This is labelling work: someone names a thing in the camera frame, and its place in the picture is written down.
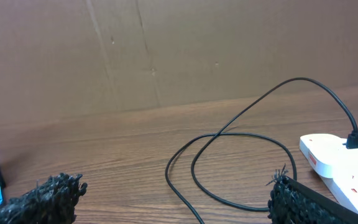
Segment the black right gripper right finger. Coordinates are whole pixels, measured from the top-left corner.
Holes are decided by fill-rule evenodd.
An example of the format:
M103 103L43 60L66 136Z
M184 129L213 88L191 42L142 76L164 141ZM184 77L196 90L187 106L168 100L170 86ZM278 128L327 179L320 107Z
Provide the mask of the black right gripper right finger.
M358 224L358 214L276 170L268 218L272 223Z

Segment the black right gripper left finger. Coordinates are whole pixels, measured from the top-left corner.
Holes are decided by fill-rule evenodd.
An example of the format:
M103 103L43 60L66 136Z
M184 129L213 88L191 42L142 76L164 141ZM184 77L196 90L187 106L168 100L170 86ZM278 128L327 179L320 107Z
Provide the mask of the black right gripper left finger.
M88 184L81 174L61 173L0 208L0 224L72 224Z

